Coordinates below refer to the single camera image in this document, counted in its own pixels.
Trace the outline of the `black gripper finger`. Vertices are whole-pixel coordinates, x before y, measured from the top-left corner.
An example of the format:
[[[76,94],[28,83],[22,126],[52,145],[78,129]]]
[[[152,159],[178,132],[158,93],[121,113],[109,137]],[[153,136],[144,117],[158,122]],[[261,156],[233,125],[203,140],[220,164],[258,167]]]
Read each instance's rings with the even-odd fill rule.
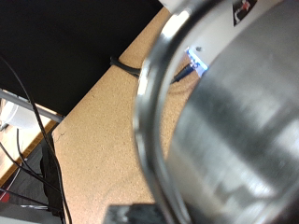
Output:
[[[164,216],[156,204],[113,204],[107,209],[107,224],[164,224]]]

